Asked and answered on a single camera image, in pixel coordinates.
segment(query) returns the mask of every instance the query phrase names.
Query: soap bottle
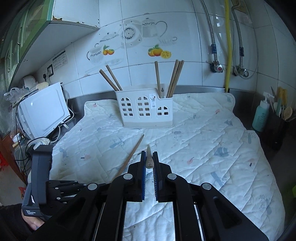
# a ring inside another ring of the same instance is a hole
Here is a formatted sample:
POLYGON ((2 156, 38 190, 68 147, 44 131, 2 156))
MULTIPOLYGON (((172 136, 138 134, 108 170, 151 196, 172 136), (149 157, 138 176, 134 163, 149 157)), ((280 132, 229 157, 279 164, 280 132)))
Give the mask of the soap bottle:
POLYGON ((263 132, 269 114, 269 103, 267 102, 267 98, 270 94, 264 92, 263 95, 265 96, 265 100, 260 101, 260 105, 256 109, 252 124, 252 127, 259 132, 263 132))

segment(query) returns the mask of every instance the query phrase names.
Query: white quilted pad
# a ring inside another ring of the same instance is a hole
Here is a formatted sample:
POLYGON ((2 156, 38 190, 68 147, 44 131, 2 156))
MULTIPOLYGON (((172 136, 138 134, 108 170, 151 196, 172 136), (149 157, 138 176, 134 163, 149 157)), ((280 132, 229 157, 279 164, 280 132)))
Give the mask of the white quilted pad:
MULTIPOLYGON (((53 150, 51 179, 108 183, 145 134, 131 159, 150 144, 159 160, 188 182, 213 184, 270 241, 284 228, 284 206, 258 136, 232 113, 228 93, 174 95, 174 126, 124 128, 117 101, 86 102, 85 116, 53 150)), ((128 203, 123 240, 175 240, 172 203, 157 203, 147 170, 142 203, 128 203)))

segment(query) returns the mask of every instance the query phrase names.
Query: electrical outlet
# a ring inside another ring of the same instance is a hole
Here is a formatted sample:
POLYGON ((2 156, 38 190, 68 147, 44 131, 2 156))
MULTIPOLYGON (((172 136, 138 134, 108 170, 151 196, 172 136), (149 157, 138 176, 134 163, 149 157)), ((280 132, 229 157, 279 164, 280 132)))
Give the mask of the electrical outlet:
POLYGON ((47 72, 49 72, 49 76, 48 77, 51 77, 51 76, 54 75, 54 68, 53 68, 52 64, 47 67, 47 72))
POLYGON ((241 5, 236 8, 236 10, 239 10, 241 12, 244 12, 245 14, 248 14, 246 3, 243 0, 231 0, 233 5, 237 5, 240 1, 241 5))

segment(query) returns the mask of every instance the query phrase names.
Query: black utensil container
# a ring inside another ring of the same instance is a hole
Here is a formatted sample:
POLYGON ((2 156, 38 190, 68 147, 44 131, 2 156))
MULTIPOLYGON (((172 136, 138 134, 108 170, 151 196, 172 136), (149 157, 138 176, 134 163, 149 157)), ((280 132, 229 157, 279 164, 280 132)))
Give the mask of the black utensil container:
POLYGON ((278 117, 272 110, 262 133, 262 140, 273 150, 279 150, 283 144, 289 122, 278 117))

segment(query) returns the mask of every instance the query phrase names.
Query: notice sticker on wall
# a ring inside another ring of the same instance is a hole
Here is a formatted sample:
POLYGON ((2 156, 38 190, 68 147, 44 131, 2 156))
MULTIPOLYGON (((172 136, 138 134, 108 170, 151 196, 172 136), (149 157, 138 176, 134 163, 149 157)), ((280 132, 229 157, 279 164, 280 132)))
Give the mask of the notice sticker on wall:
POLYGON ((150 100, 151 109, 155 109, 156 108, 156 95, 155 94, 150 94, 149 95, 149 100, 150 100))
POLYGON ((54 70, 57 70, 66 63, 68 63, 66 50, 62 51, 60 54, 58 54, 56 57, 52 59, 52 65, 54 67, 54 70))

